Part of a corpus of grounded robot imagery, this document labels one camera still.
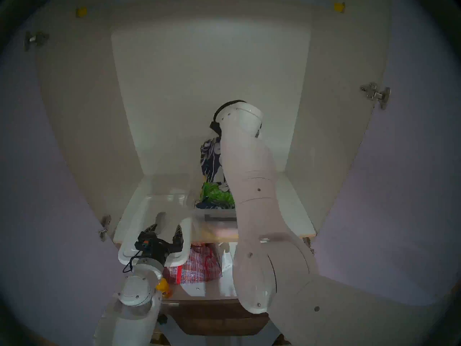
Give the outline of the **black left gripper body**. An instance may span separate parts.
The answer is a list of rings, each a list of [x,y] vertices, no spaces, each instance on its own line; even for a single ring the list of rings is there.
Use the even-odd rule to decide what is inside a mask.
[[[136,241],[137,258],[150,258],[165,265],[167,257],[183,250],[183,244],[172,244],[157,237],[156,233],[140,232]]]

